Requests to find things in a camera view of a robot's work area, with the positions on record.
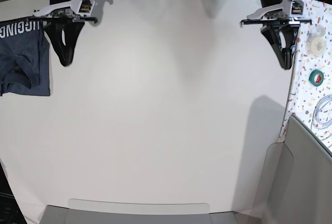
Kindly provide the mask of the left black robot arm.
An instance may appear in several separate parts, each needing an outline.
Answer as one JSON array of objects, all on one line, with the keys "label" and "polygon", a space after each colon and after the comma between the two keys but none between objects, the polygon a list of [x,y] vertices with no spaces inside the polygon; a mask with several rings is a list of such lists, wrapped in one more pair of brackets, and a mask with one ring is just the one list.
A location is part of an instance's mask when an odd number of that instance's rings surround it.
[{"label": "left black robot arm", "polygon": [[296,39],[301,24],[311,24],[304,16],[302,0],[260,0],[261,8],[240,22],[240,26],[261,24],[261,34],[269,42],[281,68],[293,64]]}]

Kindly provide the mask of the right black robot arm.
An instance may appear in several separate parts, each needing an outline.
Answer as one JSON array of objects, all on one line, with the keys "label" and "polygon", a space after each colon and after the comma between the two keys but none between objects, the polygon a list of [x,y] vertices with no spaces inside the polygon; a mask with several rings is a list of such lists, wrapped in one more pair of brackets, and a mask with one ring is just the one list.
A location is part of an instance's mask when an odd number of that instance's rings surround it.
[{"label": "right black robot arm", "polygon": [[43,30],[62,66],[71,65],[78,36],[86,22],[98,23],[92,16],[95,0],[50,0],[48,6],[34,10],[30,21],[43,22]]}]

